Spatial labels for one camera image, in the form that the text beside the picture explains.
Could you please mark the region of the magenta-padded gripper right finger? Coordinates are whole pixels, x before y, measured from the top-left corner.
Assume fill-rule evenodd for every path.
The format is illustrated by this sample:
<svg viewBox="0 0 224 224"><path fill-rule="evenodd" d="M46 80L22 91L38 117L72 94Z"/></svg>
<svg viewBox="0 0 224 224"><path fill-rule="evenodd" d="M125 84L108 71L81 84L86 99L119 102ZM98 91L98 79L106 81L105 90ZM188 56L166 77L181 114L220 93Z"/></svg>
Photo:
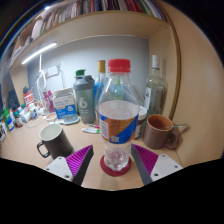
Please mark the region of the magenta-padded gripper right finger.
<svg viewBox="0 0 224 224"><path fill-rule="evenodd" d="M135 160L144 185L157 181L182 169L182 166L167 154L157 155L148 149L133 144L131 155Z"/></svg>

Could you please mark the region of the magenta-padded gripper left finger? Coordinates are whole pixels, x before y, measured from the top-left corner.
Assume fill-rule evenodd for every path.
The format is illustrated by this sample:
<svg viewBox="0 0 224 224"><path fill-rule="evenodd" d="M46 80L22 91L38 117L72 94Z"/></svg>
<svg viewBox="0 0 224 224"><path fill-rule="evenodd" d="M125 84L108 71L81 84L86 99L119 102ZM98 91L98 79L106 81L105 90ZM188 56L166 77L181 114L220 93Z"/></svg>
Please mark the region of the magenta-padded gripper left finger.
<svg viewBox="0 0 224 224"><path fill-rule="evenodd" d="M68 157L57 157L45 168L45 171L80 186L93 155L93 146L89 145Z"/></svg>

